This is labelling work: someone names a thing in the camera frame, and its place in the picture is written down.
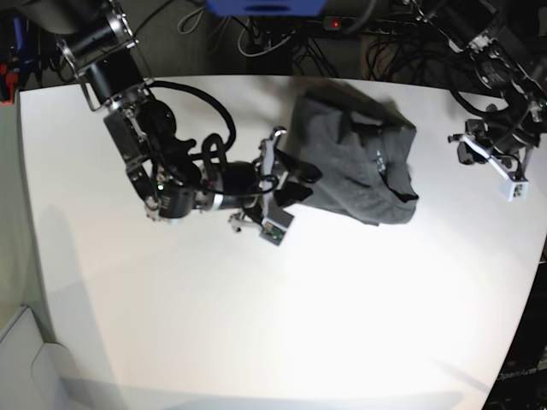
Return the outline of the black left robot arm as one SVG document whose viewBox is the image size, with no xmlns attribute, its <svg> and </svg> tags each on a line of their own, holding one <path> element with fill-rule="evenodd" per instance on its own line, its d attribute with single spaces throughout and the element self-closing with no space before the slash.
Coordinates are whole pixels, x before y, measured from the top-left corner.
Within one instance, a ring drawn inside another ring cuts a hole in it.
<svg viewBox="0 0 547 410">
<path fill-rule="evenodd" d="M 417 19 L 448 42 L 447 64 L 461 57 L 504 108 L 478 108 L 449 90 L 473 118 L 466 132 L 502 164 L 523 167 L 546 133 L 546 20 L 544 1 L 415 1 Z"/>
</svg>

